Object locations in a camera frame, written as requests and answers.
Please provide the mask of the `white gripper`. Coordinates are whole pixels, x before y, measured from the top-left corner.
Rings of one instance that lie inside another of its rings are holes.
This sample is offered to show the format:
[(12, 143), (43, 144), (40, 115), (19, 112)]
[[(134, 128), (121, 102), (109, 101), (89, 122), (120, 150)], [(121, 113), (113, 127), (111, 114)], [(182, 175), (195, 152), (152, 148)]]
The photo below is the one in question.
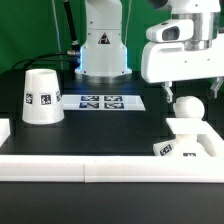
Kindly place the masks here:
[(213, 98), (224, 84), (224, 39), (215, 39), (206, 50), (186, 51), (182, 42), (149, 42), (142, 54), (141, 75), (148, 83), (164, 82), (167, 102), (173, 101), (171, 81), (216, 77), (210, 87)]

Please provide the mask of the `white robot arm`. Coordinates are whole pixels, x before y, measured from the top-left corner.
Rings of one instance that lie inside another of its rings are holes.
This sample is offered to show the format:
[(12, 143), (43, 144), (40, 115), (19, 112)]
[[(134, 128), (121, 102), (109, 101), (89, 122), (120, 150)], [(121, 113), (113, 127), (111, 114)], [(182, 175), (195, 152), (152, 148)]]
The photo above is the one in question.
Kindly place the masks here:
[[(214, 80), (216, 93), (224, 84), (224, 33), (219, 31), (219, 0), (148, 0), (171, 18), (146, 31), (148, 43), (141, 59), (141, 76), (160, 83), (172, 99), (175, 81)], [(131, 73), (127, 48), (121, 41), (120, 0), (85, 0), (86, 41), (80, 49), (79, 79), (111, 83)]]

